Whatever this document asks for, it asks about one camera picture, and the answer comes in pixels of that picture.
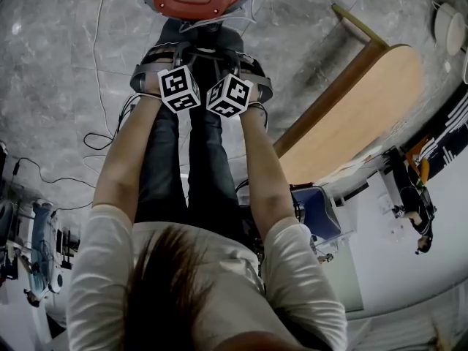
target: wooden tabletop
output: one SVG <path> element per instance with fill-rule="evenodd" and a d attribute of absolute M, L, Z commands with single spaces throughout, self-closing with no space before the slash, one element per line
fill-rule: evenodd
<path fill-rule="evenodd" d="M 419 55 L 406 45 L 368 45 L 341 75 L 275 144 L 290 184 L 317 181 L 350 161 L 402 119 L 423 91 Z"/>

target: shirt sleeve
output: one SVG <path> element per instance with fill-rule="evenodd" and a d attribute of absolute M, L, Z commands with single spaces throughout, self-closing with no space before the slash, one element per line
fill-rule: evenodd
<path fill-rule="evenodd" d="M 261 267 L 266 297 L 274 310 L 281 309 L 291 321 L 327 342 L 332 350 L 344 351 L 344 307 L 310 247 L 310 238 L 308 227 L 293 217 L 281 220 L 268 232 Z"/>
<path fill-rule="evenodd" d="M 67 307 L 71 351 L 118 347 L 124 330 L 124 296 L 132 269 L 129 218 L 110 205 L 92 208 L 72 269 Z"/>

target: black and white cube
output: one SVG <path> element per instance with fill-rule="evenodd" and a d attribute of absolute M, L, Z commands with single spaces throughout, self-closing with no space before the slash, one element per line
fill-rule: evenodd
<path fill-rule="evenodd" d="M 208 110 L 224 117 L 234 117 L 249 106 L 253 83 L 228 74 L 206 94 Z"/>
<path fill-rule="evenodd" d="M 162 102 L 174 113 L 201 105 L 200 90 L 187 65 L 158 72 Z"/>

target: brown hair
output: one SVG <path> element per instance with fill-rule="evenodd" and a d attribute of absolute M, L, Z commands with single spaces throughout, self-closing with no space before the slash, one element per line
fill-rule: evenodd
<path fill-rule="evenodd" d="M 148 250 L 143 248 L 129 280 L 124 304 L 124 350 L 149 345 L 194 350 L 195 324 L 211 287 L 197 287 L 195 275 L 201 256 L 185 232 L 168 227 Z"/>

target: person in background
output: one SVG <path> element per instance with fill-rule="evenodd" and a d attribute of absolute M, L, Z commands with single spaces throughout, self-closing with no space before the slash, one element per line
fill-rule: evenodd
<path fill-rule="evenodd" d="M 399 191 L 403 207 L 396 207 L 393 212 L 396 217 L 407 218 L 413 228 L 421 235 L 418 239 L 416 254 L 427 253 L 432 246 L 432 219 L 426 204 L 421 199 L 420 192 L 411 182 L 403 159 L 397 148 L 392 148 L 385 154 L 389 157 L 388 164 L 393 170 L 396 187 Z"/>
<path fill-rule="evenodd" d="M 177 31 L 170 37 L 171 26 L 169 20 L 160 42 L 180 40 Z M 234 31 L 222 28 L 220 36 L 242 52 Z M 344 307 L 309 245 L 309 229 L 295 218 L 263 112 L 249 107 L 241 125 L 252 213 L 265 247 L 259 276 L 221 119 L 204 106 L 213 68 L 198 58 L 192 72 L 202 106 L 190 110 L 188 207 L 178 118 L 159 99 L 141 97 L 110 147 L 72 269 L 71 351 L 346 350 Z M 159 94 L 157 82 L 151 93 Z M 254 87 L 251 102 L 258 96 Z"/>

